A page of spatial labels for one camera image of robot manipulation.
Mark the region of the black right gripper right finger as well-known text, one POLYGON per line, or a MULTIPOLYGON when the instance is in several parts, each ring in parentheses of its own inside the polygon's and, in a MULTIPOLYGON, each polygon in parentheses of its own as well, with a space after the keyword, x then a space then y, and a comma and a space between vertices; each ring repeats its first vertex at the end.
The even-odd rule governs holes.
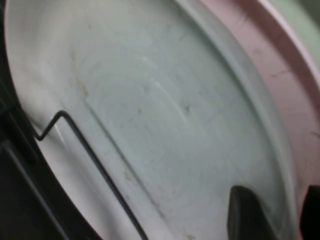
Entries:
POLYGON ((300 218, 300 231, 304 240, 320 240, 320 186, 308 187, 300 218))

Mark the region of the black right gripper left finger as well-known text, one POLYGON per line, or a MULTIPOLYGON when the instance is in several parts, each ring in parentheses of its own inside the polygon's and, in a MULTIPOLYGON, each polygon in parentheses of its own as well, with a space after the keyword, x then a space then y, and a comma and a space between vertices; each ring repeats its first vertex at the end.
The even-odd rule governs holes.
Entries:
POLYGON ((234 185, 229 193, 227 215, 229 240, 275 240, 256 194, 247 187, 234 185))

